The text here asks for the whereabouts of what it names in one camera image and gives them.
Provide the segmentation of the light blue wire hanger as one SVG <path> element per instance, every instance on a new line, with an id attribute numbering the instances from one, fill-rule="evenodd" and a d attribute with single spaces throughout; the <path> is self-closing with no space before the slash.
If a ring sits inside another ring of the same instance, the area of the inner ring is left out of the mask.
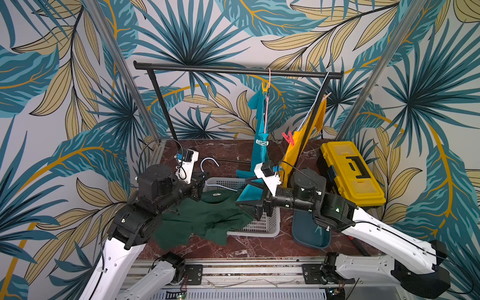
<path id="1" fill-rule="evenodd" d="M 203 158 L 200 162 L 201 171 L 209 173 L 209 177 L 205 182 L 204 191 L 239 191 L 244 181 L 235 177 L 222 177 L 222 168 L 213 157 Z"/>

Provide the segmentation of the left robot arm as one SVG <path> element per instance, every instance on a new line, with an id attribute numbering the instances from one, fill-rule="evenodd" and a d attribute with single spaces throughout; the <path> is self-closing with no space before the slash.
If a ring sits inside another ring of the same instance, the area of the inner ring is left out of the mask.
<path id="1" fill-rule="evenodd" d="M 186 282 L 185 260 L 169 252 L 136 284 L 120 291 L 133 263 L 160 227 L 163 215 L 187 198 L 201 199 L 208 173 L 194 171 L 199 153 L 181 145 L 177 148 L 177 169 L 152 164 L 137 177 L 138 189 L 114 215 L 82 300 L 148 300 L 167 285 Z"/>

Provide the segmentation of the dark green t-shirt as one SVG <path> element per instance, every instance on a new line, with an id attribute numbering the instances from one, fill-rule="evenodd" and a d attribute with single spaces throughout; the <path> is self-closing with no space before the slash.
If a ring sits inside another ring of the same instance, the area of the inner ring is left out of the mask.
<path id="1" fill-rule="evenodd" d="M 241 230 L 254 220 L 236 205 L 240 194 L 221 189 L 203 192 L 198 202 L 183 200 L 174 211 L 162 215 L 162 223 L 152 239 L 163 250 L 188 245 L 191 235 L 227 245 L 229 231 Z"/>

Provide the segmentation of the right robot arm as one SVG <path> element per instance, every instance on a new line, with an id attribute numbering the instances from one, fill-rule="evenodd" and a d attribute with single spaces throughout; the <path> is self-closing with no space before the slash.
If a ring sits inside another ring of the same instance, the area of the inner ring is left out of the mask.
<path id="1" fill-rule="evenodd" d="M 307 285 L 345 285 L 361 280 L 400 285 L 407 292 L 436 299 L 451 287 L 450 273 L 442 267 L 448 257 L 441 241 L 421 241 L 368 214 L 355 203 L 326 191 L 326 178 L 309 168 L 297 169 L 292 183 L 282 187 L 284 168 L 260 162 L 246 179 L 236 205 L 255 220 L 271 216 L 276 208 L 304 211 L 314 223 L 363 241 L 382 251 L 381 256 L 349 258 L 327 253 L 321 264 L 305 264 Z"/>

